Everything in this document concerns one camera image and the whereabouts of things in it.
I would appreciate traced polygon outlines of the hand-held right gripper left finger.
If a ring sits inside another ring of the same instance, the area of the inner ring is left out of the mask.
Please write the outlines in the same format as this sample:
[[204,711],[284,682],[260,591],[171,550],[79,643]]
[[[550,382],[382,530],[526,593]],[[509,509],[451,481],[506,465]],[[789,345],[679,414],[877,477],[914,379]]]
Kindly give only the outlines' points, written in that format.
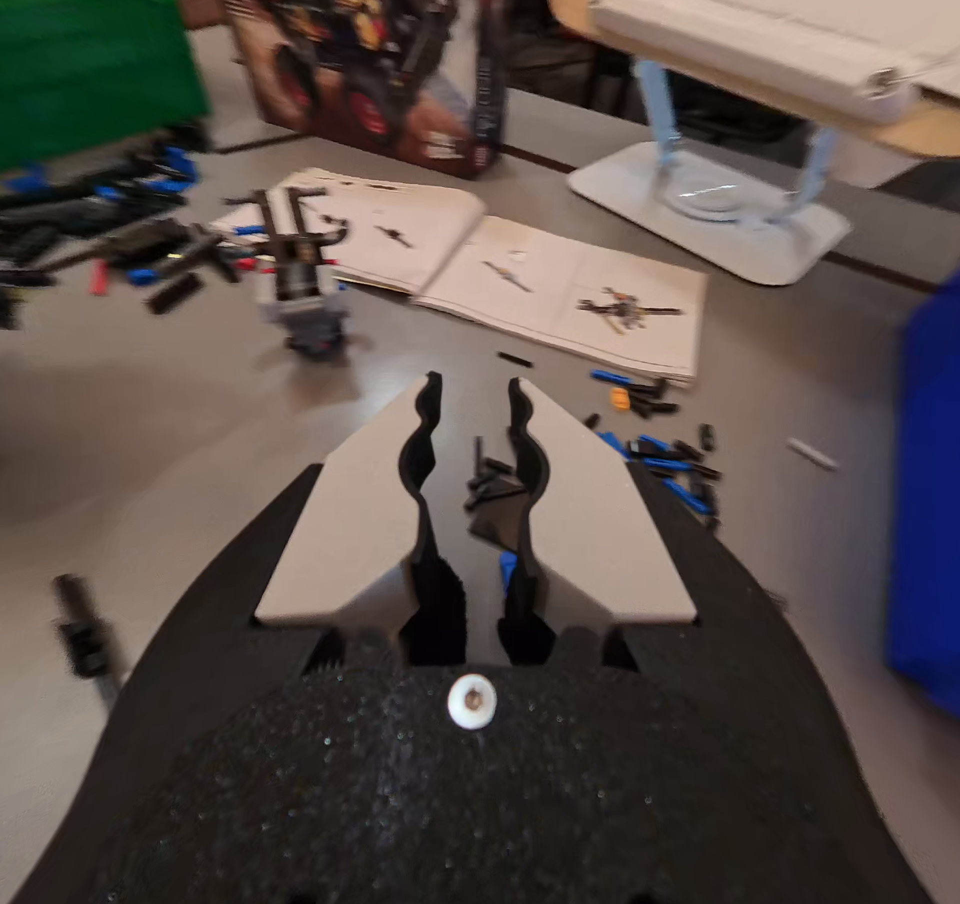
[[378,629],[412,665],[459,665],[465,587],[423,494],[443,379],[428,371],[323,462],[254,612],[265,627]]

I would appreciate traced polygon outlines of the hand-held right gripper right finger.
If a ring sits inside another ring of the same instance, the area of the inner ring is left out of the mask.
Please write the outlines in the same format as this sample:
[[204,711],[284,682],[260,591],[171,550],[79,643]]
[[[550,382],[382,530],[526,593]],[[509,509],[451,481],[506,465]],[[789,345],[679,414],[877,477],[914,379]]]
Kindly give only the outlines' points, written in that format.
[[568,629],[686,626],[698,611],[623,455],[526,378],[508,385],[509,438],[527,501],[497,634],[540,666]]

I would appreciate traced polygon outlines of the small pile of lego pieces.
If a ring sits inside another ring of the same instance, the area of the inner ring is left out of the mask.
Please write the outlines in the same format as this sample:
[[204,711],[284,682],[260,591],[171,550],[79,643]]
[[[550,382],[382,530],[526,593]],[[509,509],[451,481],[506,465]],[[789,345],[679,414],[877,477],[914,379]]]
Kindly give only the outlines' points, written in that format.
[[[640,415],[671,414],[677,410],[665,400],[669,385],[664,378],[635,381],[628,375],[601,369],[591,370],[589,376],[598,382],[626,388],[631,394],[631,410]],[[706,456],[715,449],[713,427],[701,424],[698,435],[699,444],[693,445],[681,440],[666,442],[645,433],[621,442],[612,432],[598,433],[626,462],[642,464],[690,513],[702,518],[703,526],[713,534],[720,524],[715,484],[722,474],[705,462]],[[516,521],[526,492],[509,466],[481,458],[481,445],[482,441],[476,439],[477,472],[467,484],[471,496],[464,508],[473,515],[469,533],[498,550],[499,577],[503,594],[507,595],[518,564]]]

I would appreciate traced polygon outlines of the white lego pin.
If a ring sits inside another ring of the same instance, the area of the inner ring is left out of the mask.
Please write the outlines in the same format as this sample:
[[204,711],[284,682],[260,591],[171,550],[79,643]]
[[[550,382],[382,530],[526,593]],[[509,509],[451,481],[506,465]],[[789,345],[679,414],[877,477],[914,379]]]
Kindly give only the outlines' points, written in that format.
[[839,464],[829,455],[797,438],[789,438],[786,446],[790,451],[822,470],[834,473],[839,469]]

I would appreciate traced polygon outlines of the grey and black lego assembly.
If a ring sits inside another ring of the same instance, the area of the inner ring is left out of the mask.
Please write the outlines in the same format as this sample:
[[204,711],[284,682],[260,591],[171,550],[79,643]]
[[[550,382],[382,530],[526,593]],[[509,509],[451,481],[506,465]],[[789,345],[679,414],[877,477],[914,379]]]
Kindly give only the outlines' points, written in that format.
[[342,349],[347,316],[337,281],[324,282],[321,268],[328,264],[324,250],[342,243],[350,235],[351,224],[346,218],[333,216],[327,218],[331,230],[307,228],[304,203],[308,198],[327,197],[327,185],[288,186],[283,193],[292,221],[289,231],[279,228],[265,189],[224,199],[223,204],[251,204],[259,210],[260,232],[266,237],[273,268],[271,291],[263,304],[266,320],[285,332],[284,344],[289,350],[306,360],[324,361]]

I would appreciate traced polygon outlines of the long black lego axle piece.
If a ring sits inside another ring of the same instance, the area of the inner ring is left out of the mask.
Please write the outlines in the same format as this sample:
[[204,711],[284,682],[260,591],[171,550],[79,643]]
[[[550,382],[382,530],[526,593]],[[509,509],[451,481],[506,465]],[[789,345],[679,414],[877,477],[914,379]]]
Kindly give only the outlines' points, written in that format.
[[86,581],[64,574],[52,582],[60,610],[55,629],[74,677],[91,683],[110,713],[123,686],[123,668],[111,627],[99,615]]

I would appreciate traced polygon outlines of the large pile of lego pieces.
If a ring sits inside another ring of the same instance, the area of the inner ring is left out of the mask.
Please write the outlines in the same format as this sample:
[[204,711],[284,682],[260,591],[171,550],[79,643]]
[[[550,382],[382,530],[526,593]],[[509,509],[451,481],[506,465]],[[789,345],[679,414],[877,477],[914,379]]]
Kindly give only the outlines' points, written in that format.
[[115,277],[152,289],[146,306],[170,313],[204,286],[201,267],[236,284],[246,253],[214,231],[179,220],[200,183],[196,154],[210,148],[197,123],[174,125],[99,168],[54,182],[42,166],[2,182],[1,327],[20,326],[31,291],[90,264],[89,291]]

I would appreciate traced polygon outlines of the lego set box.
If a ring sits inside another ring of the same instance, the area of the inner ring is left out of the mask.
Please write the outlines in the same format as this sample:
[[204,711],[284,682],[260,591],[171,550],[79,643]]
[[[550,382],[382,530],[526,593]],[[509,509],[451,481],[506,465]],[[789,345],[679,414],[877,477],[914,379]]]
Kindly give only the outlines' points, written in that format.
[[266,122],[457,178],[498,161],[510,0],[222,0]]

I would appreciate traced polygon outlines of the open instruction booklet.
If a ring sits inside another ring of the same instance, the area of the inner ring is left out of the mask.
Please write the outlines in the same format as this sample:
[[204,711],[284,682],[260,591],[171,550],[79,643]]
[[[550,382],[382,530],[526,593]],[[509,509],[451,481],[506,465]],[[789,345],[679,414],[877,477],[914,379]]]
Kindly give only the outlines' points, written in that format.
[[[267,190],[281,231],[292,229],[283,189],[327,185],[303,204],[306,226],[349,236],[325,248],[323,281],[399,293],[467,319],[620,370],[678,383],[697,373],[707,278],[689,269],[560,237],[489,215],[456,188],[355,178],[308,169]],[[273,258],[251,204],[211,229],[259,260],[258,303],[272,290]]]

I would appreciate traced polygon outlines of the white stand with blue legs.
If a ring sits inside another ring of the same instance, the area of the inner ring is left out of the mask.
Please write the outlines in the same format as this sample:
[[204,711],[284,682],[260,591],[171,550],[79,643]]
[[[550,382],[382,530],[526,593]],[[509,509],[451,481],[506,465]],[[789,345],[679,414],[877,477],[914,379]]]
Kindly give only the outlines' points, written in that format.
[[691,152],[679,132],[666,70],[635,58],[631,72],[651,141],[573,171],[570,189],[717,268],[766,287],[797,283],[850,233],[817,202],[839,132],[815,128],[791,191]]

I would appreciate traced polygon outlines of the blue plastic bin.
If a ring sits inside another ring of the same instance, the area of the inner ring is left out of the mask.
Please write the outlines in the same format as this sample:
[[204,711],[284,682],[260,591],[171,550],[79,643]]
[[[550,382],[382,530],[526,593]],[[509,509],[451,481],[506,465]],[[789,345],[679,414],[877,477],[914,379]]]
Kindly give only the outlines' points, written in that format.
[[959,273],[913,314],[898,369],[884,656],[959,717]]

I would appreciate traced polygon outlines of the green plastic bin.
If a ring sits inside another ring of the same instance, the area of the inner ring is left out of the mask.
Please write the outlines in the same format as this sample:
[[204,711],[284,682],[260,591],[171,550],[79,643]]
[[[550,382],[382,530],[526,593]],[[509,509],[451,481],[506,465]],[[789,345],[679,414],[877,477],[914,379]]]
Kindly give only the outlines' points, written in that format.
[[1,168],[205,118],[179,0],[1,0]]

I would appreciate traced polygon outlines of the white stand with laptop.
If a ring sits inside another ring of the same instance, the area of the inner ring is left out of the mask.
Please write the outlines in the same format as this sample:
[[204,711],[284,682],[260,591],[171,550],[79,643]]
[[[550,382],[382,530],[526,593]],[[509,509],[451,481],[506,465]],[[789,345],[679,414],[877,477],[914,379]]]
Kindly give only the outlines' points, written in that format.
[[572,32],[917,159],[958,157],[959,0],[549,0]]

